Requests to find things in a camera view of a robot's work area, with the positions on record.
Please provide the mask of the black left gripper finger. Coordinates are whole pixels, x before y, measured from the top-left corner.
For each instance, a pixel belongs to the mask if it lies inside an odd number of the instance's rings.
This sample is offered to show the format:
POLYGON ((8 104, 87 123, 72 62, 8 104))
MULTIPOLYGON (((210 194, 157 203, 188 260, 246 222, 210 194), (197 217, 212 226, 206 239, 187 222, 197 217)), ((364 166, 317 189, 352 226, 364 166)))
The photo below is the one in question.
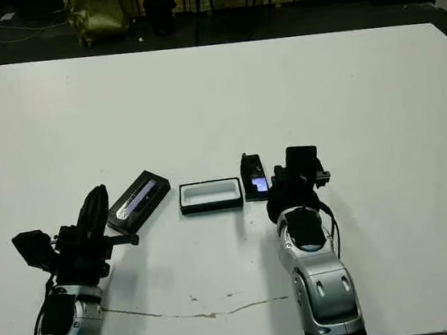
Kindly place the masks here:
POLYGON ((91 217, 95 237, 104 235, 108 219, 108 192, 105 185, 99 185, 91 192, 91 217))
POLYGON ((90 191, 79 211, 78 226, 81 237, 104 233, 104 210, 100 186, 90 191))

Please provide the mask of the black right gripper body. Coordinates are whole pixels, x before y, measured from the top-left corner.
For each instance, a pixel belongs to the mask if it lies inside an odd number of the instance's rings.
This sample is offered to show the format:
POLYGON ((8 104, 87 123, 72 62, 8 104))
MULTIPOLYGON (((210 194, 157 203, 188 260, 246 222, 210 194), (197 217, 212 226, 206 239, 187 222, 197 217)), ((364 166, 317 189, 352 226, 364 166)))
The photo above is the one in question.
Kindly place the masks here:
POLYGON ((308 207, 319 211, 326 204, 315 192, 315 187, 329 183, 331 173, 324 170, 320 161, 309 171, 276 165, 268 192, 267 214, 270 221, 278 220, 280 214, 290 208, 308 207))

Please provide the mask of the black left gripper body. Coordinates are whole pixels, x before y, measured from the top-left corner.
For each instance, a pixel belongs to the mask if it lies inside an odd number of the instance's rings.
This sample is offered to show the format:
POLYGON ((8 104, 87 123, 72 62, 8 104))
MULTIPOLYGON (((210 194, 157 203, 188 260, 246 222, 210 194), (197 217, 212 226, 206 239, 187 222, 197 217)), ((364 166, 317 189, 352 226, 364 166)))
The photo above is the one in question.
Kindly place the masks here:
POLYGON ((114 246, 139 244, 140 237, 136 234, 109 236, 104 232, 104 228, 100 232, 91 232, 73 225, 60 228, 55 240, 57 285, 99 283, 110 272, 108 260, 114 246))

